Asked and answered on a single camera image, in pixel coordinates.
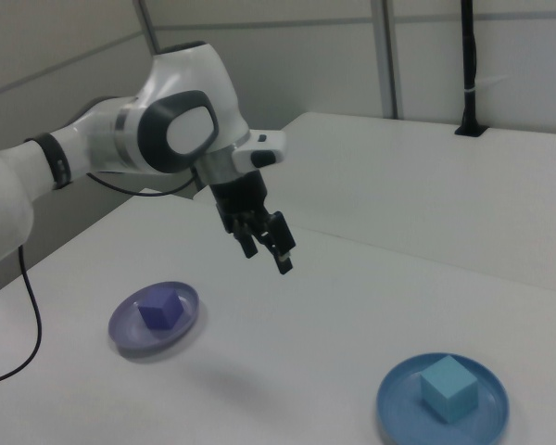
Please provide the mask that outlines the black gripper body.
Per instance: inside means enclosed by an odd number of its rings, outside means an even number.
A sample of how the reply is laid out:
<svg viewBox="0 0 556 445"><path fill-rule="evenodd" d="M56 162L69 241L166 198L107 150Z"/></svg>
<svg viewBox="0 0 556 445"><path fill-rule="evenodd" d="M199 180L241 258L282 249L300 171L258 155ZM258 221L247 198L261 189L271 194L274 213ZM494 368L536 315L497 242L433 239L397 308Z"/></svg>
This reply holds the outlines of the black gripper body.
<svg viewBox="0 0 556 445"><path fill-rule="evenodd" d="M267 188L260 171L249 172L240 178L210 186L225 230L233 230L234 223L261 223L269 215L264 207Z"/></svg>

